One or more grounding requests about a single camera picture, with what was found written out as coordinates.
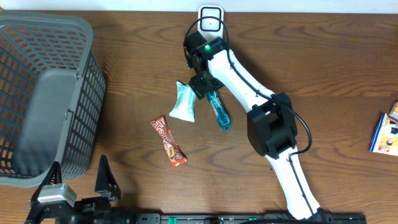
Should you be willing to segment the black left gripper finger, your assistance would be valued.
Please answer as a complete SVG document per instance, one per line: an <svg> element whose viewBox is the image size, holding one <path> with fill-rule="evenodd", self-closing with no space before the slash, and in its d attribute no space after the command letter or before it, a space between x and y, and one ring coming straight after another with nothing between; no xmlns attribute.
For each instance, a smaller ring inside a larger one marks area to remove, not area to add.
<svg viewBox="0 0 398 224"><path fill-rule="evenodd" d="M111 172L108 158L103 154L99 160L96 176L95 192L107 199L120 199L121 189L119 188L113 173Z"/></svg>
<svg viewBox="0 0 398 224"><path fill-rule="evenodd" d="M54 161L49 171L47 172L47 175L45 176L45 178L43 179L42 183L39 185L37 190L34 192L30 200L38 201L39 193L42 190L43 186L50 184L61 184L61 183L62 183L62 173L61 173L60 163Z"/></svg>

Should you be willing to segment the light green wet wipes pack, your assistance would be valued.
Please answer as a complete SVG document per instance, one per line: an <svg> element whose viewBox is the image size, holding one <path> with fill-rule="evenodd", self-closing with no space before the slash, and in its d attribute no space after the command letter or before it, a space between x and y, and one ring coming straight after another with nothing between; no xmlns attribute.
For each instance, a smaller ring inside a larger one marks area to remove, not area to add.
<svg viewBox="0 0 398 224"><path fill-rule="evenodd" d="M169 113L170 117L184 121L194 122L194 105L197 98L189 85L177 82L177 100Z"/></svg>

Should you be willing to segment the blue mouthwash bottle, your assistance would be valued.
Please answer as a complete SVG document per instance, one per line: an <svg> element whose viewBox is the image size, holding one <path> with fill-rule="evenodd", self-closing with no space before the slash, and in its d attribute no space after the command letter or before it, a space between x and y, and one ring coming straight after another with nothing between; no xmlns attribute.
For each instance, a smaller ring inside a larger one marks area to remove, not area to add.
<svg viewBox="0 0 398 224"><path fill-rule="evenodd" d="M206 98L215 112L217 122L221 129L227 130L231 127L231 120L224 109L217 91L209 91L206 93Z"/></svg>

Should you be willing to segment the red chocolate bar wrapper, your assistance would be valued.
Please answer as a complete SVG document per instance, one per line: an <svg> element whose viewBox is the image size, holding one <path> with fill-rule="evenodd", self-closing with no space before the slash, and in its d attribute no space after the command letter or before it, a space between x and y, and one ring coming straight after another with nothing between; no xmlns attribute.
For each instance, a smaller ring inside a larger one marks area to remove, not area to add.
<svg viewBox="0 0 398 224"><path fill-rule="evenodd" d="M156 119L153 119L150 122L150 125L158 132L159 136L162 138L164 149L167 153L172 167L176 168L179 165L186 163L187 158L185 157L184 153L181 151L177 142L172 136L172 133L165 120L165 116L160 116Z"/></svg>

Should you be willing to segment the yellow snack bag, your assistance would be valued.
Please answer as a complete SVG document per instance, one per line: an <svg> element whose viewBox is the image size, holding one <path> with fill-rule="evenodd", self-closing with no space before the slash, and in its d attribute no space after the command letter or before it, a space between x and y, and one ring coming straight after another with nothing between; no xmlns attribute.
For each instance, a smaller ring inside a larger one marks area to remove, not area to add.
<svg viewBox="0 0 398 224"><path fill-rule="evenodd" d="M374 130L370 152L397 156L397 121L382 113Z"/></svg>

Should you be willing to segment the orange tissue pack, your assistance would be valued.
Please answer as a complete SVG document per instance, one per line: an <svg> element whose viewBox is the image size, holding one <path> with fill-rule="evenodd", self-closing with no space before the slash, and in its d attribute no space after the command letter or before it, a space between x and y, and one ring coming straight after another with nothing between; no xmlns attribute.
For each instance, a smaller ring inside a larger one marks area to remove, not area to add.
<svg viewBox="0 0 398 224"><path fill-rule="evenodd" d="M398 120L398 102L393 104L389 116L396 121Z"/></svg>

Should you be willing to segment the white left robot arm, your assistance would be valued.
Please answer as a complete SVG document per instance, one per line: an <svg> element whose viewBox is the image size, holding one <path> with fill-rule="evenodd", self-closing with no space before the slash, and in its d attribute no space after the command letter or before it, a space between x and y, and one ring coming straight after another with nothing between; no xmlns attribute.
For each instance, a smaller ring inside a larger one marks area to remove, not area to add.
<svg viewBox="0 0 398 224"><path fill-rule="evenodd" d="M108 158L99 160L95 192L99 197L76 199L72 188L62 182L60 163L55 161L30 200L30 212L26 223L41 223L46 218L56 223L135 223L128 208L113 207L112 201L121 198Z"/></svg>

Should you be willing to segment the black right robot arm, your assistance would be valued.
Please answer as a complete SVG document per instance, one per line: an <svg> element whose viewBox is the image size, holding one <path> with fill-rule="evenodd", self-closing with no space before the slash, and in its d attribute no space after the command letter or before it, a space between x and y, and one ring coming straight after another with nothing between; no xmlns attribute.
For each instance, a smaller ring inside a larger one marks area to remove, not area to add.
<svg viewBox="0 0 398 224"><path fill-rule="evenodd" d="M229 41L206 40L199 31L186 34L184 54L196 75L189 85L198 99L225 86L246 111L248 139L271 164L284 191L289 213L298 220L326 221L301 168L297 121L289 96L261 85L236 59Z"/></svg>

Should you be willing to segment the white barcode scanner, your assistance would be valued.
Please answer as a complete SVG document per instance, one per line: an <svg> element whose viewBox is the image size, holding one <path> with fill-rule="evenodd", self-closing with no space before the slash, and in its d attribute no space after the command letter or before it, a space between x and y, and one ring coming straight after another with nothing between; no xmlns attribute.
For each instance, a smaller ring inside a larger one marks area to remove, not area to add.
<svg viewBox="0 0 398 224"><path fill-rule="evenodd" d="M202 5L198 10L198 18L203 18L198 22L198 31L207 40L216 37L223 37L224 9L216 5Z"/></svg>

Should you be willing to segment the grey plastic shopping basket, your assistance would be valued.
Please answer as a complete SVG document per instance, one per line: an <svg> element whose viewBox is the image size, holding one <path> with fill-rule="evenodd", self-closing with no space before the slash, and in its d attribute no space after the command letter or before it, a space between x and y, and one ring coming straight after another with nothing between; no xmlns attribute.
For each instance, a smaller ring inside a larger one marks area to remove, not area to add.
<svg viewBox="0 0 398 224"><path fill-rule="evenodd" d="M106 80L84 19L1 13L1 184L39 185L89 168Z"/></svg>

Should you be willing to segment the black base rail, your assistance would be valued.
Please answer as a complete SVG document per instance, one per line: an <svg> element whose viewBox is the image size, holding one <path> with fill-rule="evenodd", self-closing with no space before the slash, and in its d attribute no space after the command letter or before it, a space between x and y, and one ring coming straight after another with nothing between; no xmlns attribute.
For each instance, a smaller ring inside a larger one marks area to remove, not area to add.
<svg viewBox="0 0 398 224"><path fill-rule="evenodd" d="M240 214L240 215L178 215L158 213L137 213L136 224L238 224L238 223L327 223L327 224L367 224L364 215L316 214L315 218L298 220L289 213Z"/></svg>

